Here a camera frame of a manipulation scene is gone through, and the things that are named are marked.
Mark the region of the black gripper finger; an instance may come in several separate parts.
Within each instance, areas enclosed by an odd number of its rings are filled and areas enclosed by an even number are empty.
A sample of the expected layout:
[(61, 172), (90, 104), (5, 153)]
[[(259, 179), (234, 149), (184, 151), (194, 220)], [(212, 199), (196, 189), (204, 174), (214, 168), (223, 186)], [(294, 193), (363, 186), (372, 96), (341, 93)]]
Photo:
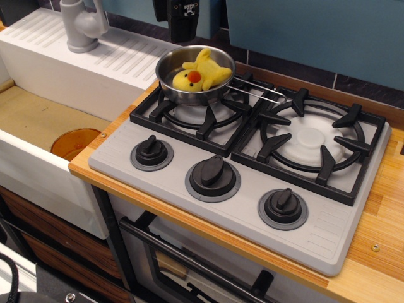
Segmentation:
[(153, 9), (158, 22), (167, 21), (167, 0), (153, 0)]
[(199, 19), (199, 1), (167, 1), (167, 19), (172, 42), (188, 42), (194, 39)]

